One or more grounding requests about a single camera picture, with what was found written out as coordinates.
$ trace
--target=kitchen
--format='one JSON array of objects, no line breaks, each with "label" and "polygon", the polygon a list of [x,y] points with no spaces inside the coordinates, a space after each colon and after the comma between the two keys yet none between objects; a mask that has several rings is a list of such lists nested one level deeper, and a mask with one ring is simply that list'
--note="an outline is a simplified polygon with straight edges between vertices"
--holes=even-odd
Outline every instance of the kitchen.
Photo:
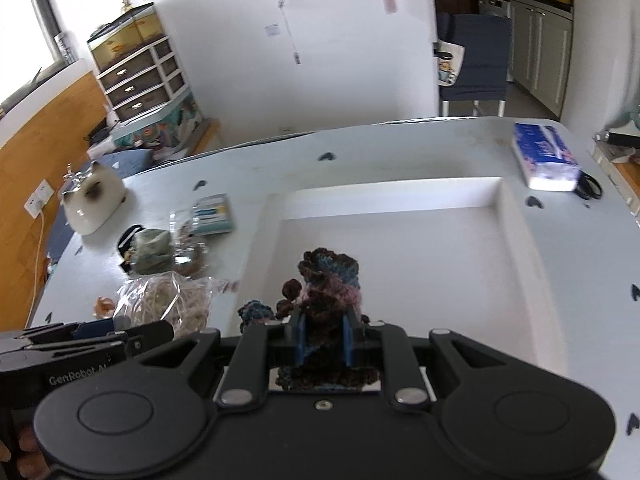
[{"label": "kitchen", "polygon": [[509,81],[553,116],[562,113],[574,30],[573,0],[435,0],[438,12],[511,18]]}]

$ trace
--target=human hand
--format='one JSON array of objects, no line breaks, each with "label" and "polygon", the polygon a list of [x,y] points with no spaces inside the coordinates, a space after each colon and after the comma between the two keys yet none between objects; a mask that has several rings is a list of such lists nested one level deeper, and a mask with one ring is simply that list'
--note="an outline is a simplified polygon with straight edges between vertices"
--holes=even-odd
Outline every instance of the human hand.
[{"label": "human hand", "polygon": [[[26,453],[19,456],[16,461],[18,472],[23,478],[36,480],[49,473],[49,466],[38,448],[31,426],[24,427],[18,432],[18,445]],[[0,442],[0,462],[9,462],[9,460],[11,460],[11,453],[4,443]]]}]

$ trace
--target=wooden headboard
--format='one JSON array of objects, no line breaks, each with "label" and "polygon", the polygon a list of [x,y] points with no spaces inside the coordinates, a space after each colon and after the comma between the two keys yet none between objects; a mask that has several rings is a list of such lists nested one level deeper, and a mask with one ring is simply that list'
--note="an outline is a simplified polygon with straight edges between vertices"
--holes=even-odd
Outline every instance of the wooden headboard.
[{"label": "wooden headboard", "polygon": [[93,73],[87,73],[54,97],[0,149],[0,332],[24,328],[36,265],[36,297],[42,291],[45,241],[59,207],[55,194],[43,209],[44,238],[36,263],[41,220],[32,219],[24,203],[43,178],[57,192],[66,165],[71,163],[77,170],[87,160],[84,136],[105,117],[103,105],[104,95]]}]

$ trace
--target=white cat figurine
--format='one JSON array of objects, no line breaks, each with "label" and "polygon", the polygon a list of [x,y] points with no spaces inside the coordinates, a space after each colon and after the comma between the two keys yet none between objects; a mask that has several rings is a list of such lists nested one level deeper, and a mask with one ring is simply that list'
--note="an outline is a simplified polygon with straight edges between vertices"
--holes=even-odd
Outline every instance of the white cat figurine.
[{"label": "white cat figurine", "polygon": [[80,235],[89,235],[124,201],[126,188],[116,171],[93,161],[70,191],[62,194],[66,221]]}]

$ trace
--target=tabletop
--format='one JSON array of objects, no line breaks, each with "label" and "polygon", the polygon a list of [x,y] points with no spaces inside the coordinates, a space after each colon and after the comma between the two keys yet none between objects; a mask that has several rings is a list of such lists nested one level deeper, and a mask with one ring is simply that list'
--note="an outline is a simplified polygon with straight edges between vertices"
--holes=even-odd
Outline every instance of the tabletop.
[{"label": "tabletop", "polygon": [[[604,188],[585,203],[572,193],[527,189],[511,151],[515,122],[551,124],[584,171]],[[266,197],[342,184],[500,176],[510,185],[544,263],[566,345],[566,374],[600,393],[616,415],[616,439],[603,466],[612,480],[640,478],[640,230],[622,197],[586,151],[587,139],[559,123],[510,118],[449,118],[356,126],[237,146],[125,180],[126,201],[94,234],[74,235],[34,314],[33,325],[92,320],[96,298],[114,298],[126,278],[116,243],[133,224],[168,228],[174,210],[201,197],[229,196],[235,230],[210,243],[216,275],[241,279]],[[197,187],[199,181],[204,186]],[[544,209],[528,207],[534,194]],[[232,333],[236,298],[212,306],[209,325]]]}]

